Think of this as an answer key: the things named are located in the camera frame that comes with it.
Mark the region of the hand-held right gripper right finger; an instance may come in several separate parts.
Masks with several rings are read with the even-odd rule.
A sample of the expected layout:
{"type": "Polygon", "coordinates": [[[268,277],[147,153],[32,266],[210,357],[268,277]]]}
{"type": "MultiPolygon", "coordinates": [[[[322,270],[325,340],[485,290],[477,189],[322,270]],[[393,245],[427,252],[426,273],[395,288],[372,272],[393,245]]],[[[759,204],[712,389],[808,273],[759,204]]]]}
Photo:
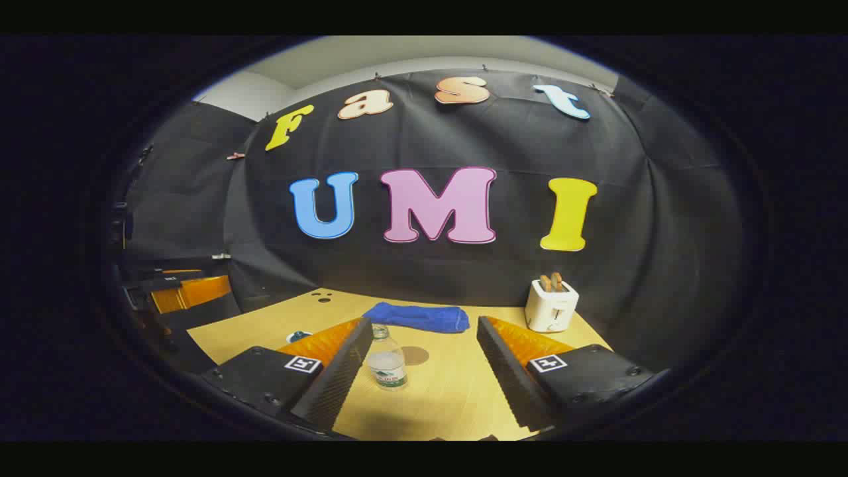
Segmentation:
{"type": "Polygon", "coordinates": [[[663,372],[653,372],[601,344],[574,348],[490,316],[476,339],[517,420],[530,431],[584,431],[623,417],[663,372]]]}

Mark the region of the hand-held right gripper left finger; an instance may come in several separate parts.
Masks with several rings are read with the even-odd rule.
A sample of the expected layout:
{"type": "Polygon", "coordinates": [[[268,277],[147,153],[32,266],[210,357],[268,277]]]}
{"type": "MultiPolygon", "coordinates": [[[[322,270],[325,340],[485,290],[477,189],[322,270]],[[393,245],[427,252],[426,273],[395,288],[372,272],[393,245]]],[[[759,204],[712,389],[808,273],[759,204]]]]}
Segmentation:
{"type": "Polygon", "coordinates": [[[354,318],[282,349],[253,346],[201,377],[265,417],[327,433],[371,346],[372,321],[354,318]]]}

